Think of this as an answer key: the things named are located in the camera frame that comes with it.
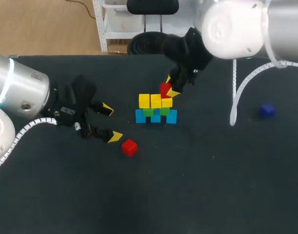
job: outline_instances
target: block tower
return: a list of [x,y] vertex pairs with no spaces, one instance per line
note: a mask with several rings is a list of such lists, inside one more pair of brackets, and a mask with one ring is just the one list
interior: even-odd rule
[[160,85],[160,94],[139,94],[139,109],[136,110],[136,123],[161,123],[161,116],[166,116],[166,123],[177,123],[177,110],[173,107],[173,98],[167,95],[171,84]]

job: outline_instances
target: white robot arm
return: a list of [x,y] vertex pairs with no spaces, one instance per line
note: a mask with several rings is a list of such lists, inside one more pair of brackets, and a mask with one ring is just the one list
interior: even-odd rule
[[[0,107],[15,115],[32,118],[49,97],[47,75],[0,55]],[[15,140],[11,119],[0,109],[0,157]]]
[[298,0],[201,0],[195,27],[221,59],[298,62]]

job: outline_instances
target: wooden floor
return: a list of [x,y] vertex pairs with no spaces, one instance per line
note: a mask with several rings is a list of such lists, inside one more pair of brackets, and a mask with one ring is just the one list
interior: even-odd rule
[[[92,0],[84,2],[94,16]],[[96,21],[65,0],[0,0],[0,54],[99,55]]]

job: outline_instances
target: black chair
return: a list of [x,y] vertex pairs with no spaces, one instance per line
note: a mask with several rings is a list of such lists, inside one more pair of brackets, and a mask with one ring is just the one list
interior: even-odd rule
[[179,9],[178,0],[128,0],[128,11],[134,15],[173,15]]

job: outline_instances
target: black cable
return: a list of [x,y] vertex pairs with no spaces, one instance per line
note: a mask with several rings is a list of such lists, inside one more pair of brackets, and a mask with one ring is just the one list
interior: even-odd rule
[[75,0],[65,0],[65,1],[69,1],[69,2],[77,2],[77,3],[80,3],[80,4],[84,5],[84,6],[86,7],[86,10],[87,10],[89,16],[90,16],[91,18],[93,18],[93,19],[96,19],[95,17],[93,17],[93,16],[90,14],[89,9],[88,9],[88,7],[85,5],[85,3],[81,2],[81,1],[75,1]]

